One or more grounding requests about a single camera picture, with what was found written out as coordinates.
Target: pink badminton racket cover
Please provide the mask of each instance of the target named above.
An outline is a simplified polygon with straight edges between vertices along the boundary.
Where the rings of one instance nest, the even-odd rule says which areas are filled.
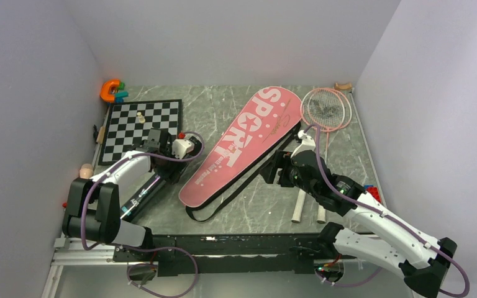
[[[212,199],[301,120],[300,106],[299,97],[285,88],[259,90],[180,190],[180,201],[196,208]]]

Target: gray marble tabletop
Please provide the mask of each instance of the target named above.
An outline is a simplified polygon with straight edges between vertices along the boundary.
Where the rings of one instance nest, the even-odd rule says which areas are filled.
[[[238,115],[242,107],[261,88],[266,86],[128,86],[129,97],[125,101],[155,101],[164,99],[183,100],[183,130],[199,132],[206,140],[205,154],[199,161],[192,162],[178,184],[167,185],[153,198],[145,211],[135,219],[135,223],[150,227],[157,234],[218,234],[218,233],[299,233],[319,232],[324,224],[316,222],[317,204],[307,196],[301,223],[292,223],[298,189],[281,188],[276,184],[265,184],[258,176],[226,208],[212,220],[199,223],[191,220],[178,199],[183,184],[193,175],[205,156],[220,139],[222,133]],[[282,86],[293,91],[301,99],[315,86]],[[325,148],[323,134],[321,149]],[[330,134],[327,164],[333,173],[351,177],[356,182],[376,185],[365,141],[354,113],[350,124],[342,130]],[[290,144],[293,150],[296,144]],[[106,167],[98,166],[96,172]],[[196,216],[205,219],[243,180],[245,174],[220,198],[209,204]],[[123,204],[150,178],[142,176],[131,189],[120,194]],[[365,228],[344,221],[337,214],[327,212],[327,221],[338,222],[354,231],[367,232]]]

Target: white racket grip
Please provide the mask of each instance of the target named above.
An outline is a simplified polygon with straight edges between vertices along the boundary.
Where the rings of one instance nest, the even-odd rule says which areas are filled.
[[[291,222],[298,224],[301,222],[302,207],[304,206],[304,199],[306,198],[306,192],[302,189],[299,190],[297,195],[297,203],[295,204],[295,209],[293,209],[293,216],[291,217]]]
[[[324,209],[319,203],[317,204],[317,223],[326,224],[326,209]]]

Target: black strap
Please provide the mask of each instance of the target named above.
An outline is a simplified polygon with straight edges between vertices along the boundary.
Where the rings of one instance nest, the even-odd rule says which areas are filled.
[[[282,149],[286,148],[286,146],[288,146],[291,143],[291,141],[294,139],[294,136],[299,131],[300,127],[301,127],[300,124],[297,124],[294,128],[292,128],[286,134],[286,140],[279,146],[279,148],[278,148],[279,150],[282,150]],[[262,165],[260,165],[251,174],[251,176],[249,176],[248,179],[246,179],[246,181],[244,181],[229,197],[227,197],[227,199],[223,200],[222,203],[220,203],[220,205],[217,207],[217,209],[215,209],[213,214],[211,214],[208,218],[206,218],[204,220],[198,220],[194,217],[193,211],[200,210],[200,208],[192,208],[192,207],[186,206],[186,213],[188,214],[188,216],[191,219],[196,220],[197,222],[207,222],[208,220],[212,219],[213,216],[215,216],[217,213],[220,212],[220,210],[222,210],[225,206],[227,206],[229,203],[231,203],[231,201],[234,200],[255,179],[255,177],[257,177],[257,175],[260,173],[261,169],[263,169],[269,162],[270,162],[270,159],[267,159]],[[227,189],[231,185],[232,185],[232,183],[226,185],[224,188]]]

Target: checkered board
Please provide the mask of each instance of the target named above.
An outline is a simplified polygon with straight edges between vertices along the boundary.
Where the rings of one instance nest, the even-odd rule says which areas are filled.
[[[145,116],[140,123],[137,112]],[[139,101],[112,104],[98,164],[112,165],[134,144],[146,140],[150,129],[168,129],[176,136],[182,123],[182,100]]]

